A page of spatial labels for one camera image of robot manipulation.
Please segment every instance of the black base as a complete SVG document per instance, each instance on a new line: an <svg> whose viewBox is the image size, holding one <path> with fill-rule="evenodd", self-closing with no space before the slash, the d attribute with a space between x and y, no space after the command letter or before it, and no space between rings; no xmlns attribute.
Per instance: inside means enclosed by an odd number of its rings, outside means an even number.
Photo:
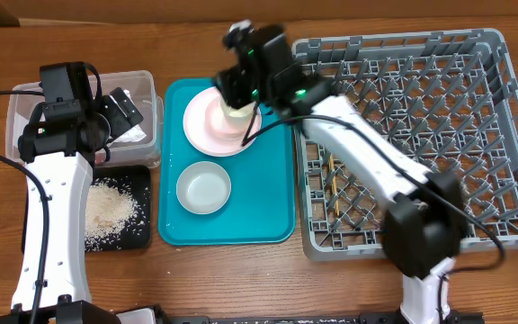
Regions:
<svg viewBox="0 0 518 324"><path fill-rule="evenodd" d="M173 317L171 324L408 324L398 312L363 313L355 316L309 316L292 318L233 318ZM485 324L482 313L451 311L445 324Z"/></svg>
<svg viewBox="0 0 518 324"><path fill-rule="evenodd" d="M159 305L144 306L124 312L145 308L153 310L156 324L172 324ZM0 316L0 324L26 324L30 316L31 311L12 310L11 314ZM62 302L56 306L38 309L36 323L48 323L49 319L55 319L57 324L121 324L116 314L102 310L87 301Z"/></svg>

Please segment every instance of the robotic arm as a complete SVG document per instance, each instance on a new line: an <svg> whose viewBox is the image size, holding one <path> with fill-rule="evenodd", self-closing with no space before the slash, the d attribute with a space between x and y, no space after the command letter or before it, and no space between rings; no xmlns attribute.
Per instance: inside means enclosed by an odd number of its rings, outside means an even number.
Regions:
<svg viewBox="0 0 518 324"><path fill-rule="evenodd" d="M237 54L237 65L215 78L226 103L238 109L256 101L271 106L283 120L300 120L297 126L306 136L329 147L373 189L384 213L383 249L404 275L397 323L439 323L439 282L454 266L466 222L401 176L401 170L395 170L380 152L415 181L462 209L455 175L434 174L391 146L353 110L334 80L305 76L281 26L255 30L249 21L240 22L223 42ZM367 139L329 118L351 124ZM440 302L444 319L450 314L447 288L444 282Z"/></svg>
<svg viewBox="0 0 518 324"><path fill-rule="evenodd" d="M334 80L305 76L277 25L255 30L249 21L231 27L225 46L237 64L214 78L224 100L234 109L251 102L271 106L282 122L296 123L316 142L328 146L362 182L373 188L384 213L382 246L403 273L404 300L393 320L401 324L460 323L449 316L447 283L441 277L454 266L466 223L448 205L425 193L435 192L462 209L460 184L452 173L434 174L386 142L337 91ZM172 321L154 306L117 316L93 306L85 275L85 206L92 181L95 152L107 149L142 117L129 107L121 89L102 96L98 82L93 98L86 69L64 63L42 67L45 103L39 104L19 139L21 158L44 184L48 196L48 259L40 309L31 310L40 262L42 213L40 195L28 180L29 210L22 274L13 295L12 314L0 324L24 323L30 311L57 323L165 323ZM45 115L45 122L40 118ZM360 316L361 322L371 320ZM484 323L480 316L469 323Z"/></svg>

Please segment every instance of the white robotic arm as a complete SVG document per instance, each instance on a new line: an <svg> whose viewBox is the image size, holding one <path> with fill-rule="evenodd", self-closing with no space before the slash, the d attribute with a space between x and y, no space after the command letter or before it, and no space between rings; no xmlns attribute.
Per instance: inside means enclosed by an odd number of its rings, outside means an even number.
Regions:
<svg viewBox="0 0 518 324"><path fill-rule="evenodd" d="M402 154L384 140L360 114L355 112L346 96L329 96L312 109L315 115L334 117L351 123L415 180L422 184L427 183L425 175L431 170ZM378 205L383 210L394 203L397 194L409 195L417 190L414 184L401 177L401 174L393 170L374 148L353 131L331 121L317 119L305 120L303 130L311 140L328 147L338 156L364 185L373 188ZM446 257L423 279L403 275L403 302L400 311L409 324L439 323L439 282L441 276L449 272L454 264L454 258ZM444 318L447 318L451 311L447 304L448 285L445 281L442 288Z"/></svg>
<svg viewBox="0 0 518 324"><path fill-rule="evenodd" d="M45 265L45 288L40 307L58 304L62 296L72 301L91 302L85 274L85 206L93 170L80 154L63 152L37 156L29 169L49 197L49 245ZM40 194L27 179L28 216L22 272L13 294L12 309L29 311L35 293L40 262L42 209Z"/></svg>

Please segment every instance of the black tray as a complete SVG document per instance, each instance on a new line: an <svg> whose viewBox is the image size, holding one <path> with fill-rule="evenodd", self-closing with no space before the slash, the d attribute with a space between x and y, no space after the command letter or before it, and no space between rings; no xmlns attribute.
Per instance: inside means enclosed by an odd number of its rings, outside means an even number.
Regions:
<svg viewBox="0 0 518 324"><path fill-rule="evenodd" d="M92 185L109 178L107 185L117 187L120 193L124 185L138 203L138 217L128 224L119 235L120 240L113 243L96 245L100 251L145 248L151 241L151 174L146 166L101 167L94 170ZM27 202L23 221L22 252L25 250L25 231L27 225ZM85 244L85 252L92 252L93 247Z"/></svg>

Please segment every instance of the teal tray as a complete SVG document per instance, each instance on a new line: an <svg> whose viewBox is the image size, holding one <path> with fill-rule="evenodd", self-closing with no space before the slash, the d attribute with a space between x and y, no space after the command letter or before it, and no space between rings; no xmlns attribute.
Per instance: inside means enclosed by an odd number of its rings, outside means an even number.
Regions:
<svg viewBox="0 0 518 324"><path fill-rule="evenodd" d="M183 113L196 94L211 86L207 78L182 79L165 94L159 233L176 246L282 242L295 230L291 129L275 127L233 157L200 153L185 137ZM262 125L276 120L274 114L264 115ZM175 192L179 175L199 161L219 164L231 178L228 202L209 215L186 211Z"/></svg>

